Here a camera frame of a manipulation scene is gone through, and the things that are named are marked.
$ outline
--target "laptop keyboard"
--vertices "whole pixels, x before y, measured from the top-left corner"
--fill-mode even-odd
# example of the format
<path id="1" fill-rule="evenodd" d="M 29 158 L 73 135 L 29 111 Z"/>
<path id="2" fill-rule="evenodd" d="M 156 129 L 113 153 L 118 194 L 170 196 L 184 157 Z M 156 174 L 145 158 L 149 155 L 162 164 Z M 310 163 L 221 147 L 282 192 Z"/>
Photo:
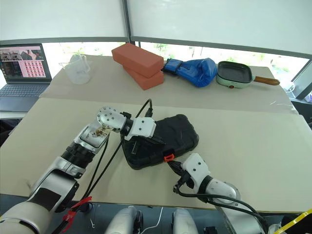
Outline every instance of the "laptop keyboard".
<path id="1" fill-rule="evenodd" d="M 2 97 L 39 97 L 47 85 L 5 85 L 0 90 Z"/>

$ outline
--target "black cable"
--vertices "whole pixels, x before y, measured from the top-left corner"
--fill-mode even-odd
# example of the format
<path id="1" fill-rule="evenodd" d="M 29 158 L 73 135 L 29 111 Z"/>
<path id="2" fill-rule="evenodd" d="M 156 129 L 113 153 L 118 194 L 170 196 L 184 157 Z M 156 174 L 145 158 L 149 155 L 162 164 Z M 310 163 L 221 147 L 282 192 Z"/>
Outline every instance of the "black cable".
<path id="1" fill-rule="evenodd" d="M 141 114 L 141 112 L 143 111 L 143 109 L 146 107 L 147 103 L 150 103 L 150 108 L 149 110 L 153 110 L 153 105 L 152 105 L 152 100 L 149 98 L 144 105 L 142 106 L 142 108 L 139 110 L 139 112 L 136 115 L 136 118 Z"/>
<path id="2" fill-rule="evenodd" d="M 108 140 L 109 140 L 109 136 L 108 136 L 107 141 L 106 141 L 106 143 L 105 143 L 104 150 L 103 150 L 103 152 L 102 152 L 102 154 L 101 154 L 101 156 L 100 156 L 100 158 L 99 158 L 99 160 L 98 160 L 98 162 L 97 162 L 96 169 L 95 169 L 94 172 L 93 172 L 93 175 L 92 175 L 92 178 L 91 178 L 91 180 L 90 180 L 90 182 L 89 182 L 88 188 L 87 188 L 86 192 L 84 193 L 84 195 L 82 196 L 81 200 L 83 200 L 84 198 L 87 197 L 87 194 L 88 194 L 88 192 L 89 192 L 89 190 L 90 190 L 90 188 L 91 188 L 91 185 L 92 185 L 92 183 L 93 183 L 93 180 L 94 180 L 94 178 L 95 178 L 95 176 L 96 176 L 96 174 L 97 174 L 99 165 L 100 165 L 100 163 L 101 163 L 101 161 L 102 161 L 102 159 L 103 159 L 103 156 L 104 156 L 104 154 L 105 154 L 105 152 L 106 152 L 107 145 L 108 145 Z"/>
<path id="3" fill-rule="evenodd" d="M 91 189 L 89 190 L 87 196 L 90 195 L 90 193 L 93 191 L 93 189 L 95 188 L 95 186 L 97 185 L 97 183 L 99 182 L 99 180 L 102 178 L 102 176 L 104 175 L 104 173 L 106 172 L 108 166 L 111 164 L 111 162 L 113 161 L 115 155 L 117 154 L 119 148 L 121 147 L 122 145 L 122 141 L 123 139 L 120 141 L 119 145 L 117 146 L 117 148 L 115 149 L 115 152 L 113 153 L 113 155 L 111 156 L 111 158 L 109 159 L 106 167 L 103 169 L 103 171 L 101 172 L 101 174 L 98 176 L 97 180 L 94 182 L 94 185 L 91 187 Z"/>
<path id="4" fill-rule="evenodd" d="M 145 106 L 146 106 L 148 103 L 150 103 L 150 107 L 149 107 L 148 111 L 146 112 L 145 116 L 146 116 L 146 117 L 151 117 L 151 116 L 152 116 L 152 114 L 153 114 L 153 113 L 152 113 L 152 111 L 153 111 L 153 105 L 152 105 L 152 100 L 149 98 L 149 99 L 144 103 L 144 105 L 143 105 L 142 108 L 139 110 L 139 112 L 137 113 L 136 118 L 141 114 L 141 112 L 143 111 L 143 109 L 145 108 Z M 115 152 L 113 153 L 112 157 L 109 159 L 107 165 L 105 166 L 105 168 L 103 169 L 103 171 L 101 172 L 101 174 L 98 176 L 98 178 L 97 178 L 97 180 L 95 181 L 95 183 L 93 184 L 93 186 L 90 188 L 89 186 L 90 186 L 91 183 L 93 182 L 94 177 L 95 177 L 95 174 L 96 174 L 96 171 L 97 171 L 97 169 L 98 169 L 98 165 L 99 165 L 99 163 L 98 163 L 98 165 L 97 165 L 97 167 L 96 167 L 96 170 L 95 170 L 95 172 L 94 172 L 94 174 L 93 174 L 93 176 L 92 176 L 92 179 L 91 179 L 91 181 L 90 181 L 90 183 L 89 183 L 89 186 L 88 186 L 88 188 L 87 188 L 87 191 L 86 191 L 85 194 L 83 195 L 83 198 L 82 198 L 82 199 L 88 197 L 88 196 L 90 195 L 90 193 L 93 191 L 93 189 L 95 188 L 95 186 L 97 185 L 97 183 L 98 183 L 99 180 L 102 178 L 102 176 L 103 176 L 104 173 L 106 172 L 107 168 L 108 168 L 109 165 L 111 164 L 111 162 L 112 162 L 112 160 L 114 159 L 115 155 L 117 154 L 119 148 L 120 148 L 121 145 L 122 145 L 122 142 L 123 142 L 123 139 L 121 139 L 119 145 L 118 145 L 117 148 L 115 149 Z M 102 155 L 101 155 L 101 157 L 100 157 L 99 160 L 102 159 L 102 157 L 103 157 L 103 155 L 104 155 L 104 153 L 105 153 L 105 151 L 106 151 L 107 143 L 108 143 L 108 140 L 107 140 L 107 142 L 106 142 L 105 148 L 104 148 L 103 153 L 102 153 Z M 79 207 L 75 207 L 75 208 L 72 209 L 72 211 L 77 211 L 78 209 L 79 209 Z M 60 223 L 60 225 L 52 232 L 52 234 L 59 234 L 59 233 L 66 227 L 67 223 L 68 223 L 68 221 L 63 220 L 63 221 Z"/>
<path id="5" fill-rule="evenodd" d="M 101 174 L 98 176 L 97 180 L 95 181 L 94 185 L 89 189 L 89 191 L 87 193 L 85 193 L 84 198 L 88 197 L 90 195 L 90 193 L 92 192 L 92 190 L 95 188 L 95 186 L 97 185 L 97 183 L 99 182 L 99 180 L 102 178 L 102 176 L 104 175 L 104 173 L 106 172 L 108 166 L 111 164 L 112 160 L 114 159 L 115 155 L 117 154 L 117 151 L 119 150 L 119 148 L 121 147 L 123 139 L 120 141 L 119 145 L 117 146 L 115 152 L 113 153 L 113 155 L 111 156 L 111 158 L 109 159 L 107 165 L 105 166 L 105 168 L 103 169 L 103 171 L 101 172 Z M 75 207 L 72 209 L 72 211 L 76 212 L 79 209 L 79 207 Z M 52 234 L 59 234 L 67 225 L 68 221 L 63 220 L 60 225 L 52 232 Z"/>
<path id="6" fill-rule="evenodd" d="M 264 213 L 259 212 L 261 216 L 285 216 L 285 215 L 300 215 L 301 213 Z"/>
<path id="7" fill-rule="evenodd" d="M 184 197 L 196 197 L 196 198 L 199 198 L 199 197 L 204 197 L 204 198 L 221 198 L 221 199 L 226 199 L 226 200 L 231 200 L 231 201 L 234 201 L 234 202 L 237 202 L 237 203 L 240 203 L 246 207 L 248 207 L 251 211 L 248 211 L 248 210 L 245 210 L 245 209 L 242 209 L 242 208 L 238 208 L 238 207 L 235 207 L 235 206 L 230 206 L 230 205 L 226 205 L 226 204 L 221 204 L 221 203 L 218 203 L 218 202 L 214 202 L 214 201 L 211 201 L 211 200 L 207 200 L 207 203 L 210 203 L 214 206 L 219 206 L 219 207 L 223 207 L 223 208 L 228 208 L 228 209 L 232 209 L 232 210 L 236 210 L 236 211 L 240 211 L 240 212 L 244 212 L 244 213 L 247 213 L 249 215 L 252 215 L 254 217 L 256 217 L 259 222 L 261 223 L 262 225 L 262 228 L 264 230 L 265 233 L 268 232 L 268 224 L 267 224 L 267 221 L 264 217 L 262 217 L 251 205 L 247 204 L 246 202 L 243 202 L 241 200 L 237 200 L 235 198 L 232 198 L 232 197 L 229 197 L 229 196 L 223 196 L 223 195 L 211 195 L 211 194 L 185 194 L 183 192 L 180 191 L 179 189 L 180 186 L 176 186 L 175 187 L 175 190 L 176 192 L 180 195 L 180 196 L 184 196 Z"/>

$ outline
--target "orange handle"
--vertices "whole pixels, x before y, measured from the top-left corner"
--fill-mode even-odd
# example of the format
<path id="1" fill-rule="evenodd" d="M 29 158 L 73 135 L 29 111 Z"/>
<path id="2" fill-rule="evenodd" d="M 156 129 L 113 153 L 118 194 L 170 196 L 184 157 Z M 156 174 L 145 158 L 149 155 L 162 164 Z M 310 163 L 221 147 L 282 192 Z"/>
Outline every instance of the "orange handle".
<path id="1" fill-rule="evenodd" d="M 264 77 L 255 77 L 254 80 L 256 82 L 270 84 L 270 85 L 279 85 L 279 80 L 272 78 L 264 78 Z"/>

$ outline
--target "yellow cable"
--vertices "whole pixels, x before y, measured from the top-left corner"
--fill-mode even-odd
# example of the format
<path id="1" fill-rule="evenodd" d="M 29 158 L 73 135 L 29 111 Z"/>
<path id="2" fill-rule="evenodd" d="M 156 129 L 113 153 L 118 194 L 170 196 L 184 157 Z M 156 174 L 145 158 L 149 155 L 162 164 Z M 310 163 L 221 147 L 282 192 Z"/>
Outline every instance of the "yellow cable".
<path id="1" fill-rule="evenodd" d="M 309 214 L 312 214 L 312 209 L 310 209 L 308 211 L 305 211 L 304 213 L 299 215 L 297 218 L 295 218 L 293 221 L 290 221 L 288 224 L 286 224 L 285 226 L 283 226 L 280 229 L 278 229 L 276 232 L 274 232 L 274 234 L 281 234 L 281 233 L 283 233 L 288 228 L 292 227 L 293 225 L 295 225 L 296 223 L 301 221 L 303 218 L 307 217 Z"/>

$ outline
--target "frying pan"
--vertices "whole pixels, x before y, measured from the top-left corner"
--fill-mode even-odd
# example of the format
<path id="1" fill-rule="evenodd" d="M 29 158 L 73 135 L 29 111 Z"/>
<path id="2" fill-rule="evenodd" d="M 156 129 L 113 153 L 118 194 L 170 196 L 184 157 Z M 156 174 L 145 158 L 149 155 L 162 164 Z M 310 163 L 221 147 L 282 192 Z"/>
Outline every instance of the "frying pan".
<path id="1" fill-rule="evenodd" d="M 216 81 L 229 88 L 245 88 L 252 81 L 279 85 L 279 80 L 253 76 L 250 67 L 236 62 L 222 61 L 218 64 Z"/>

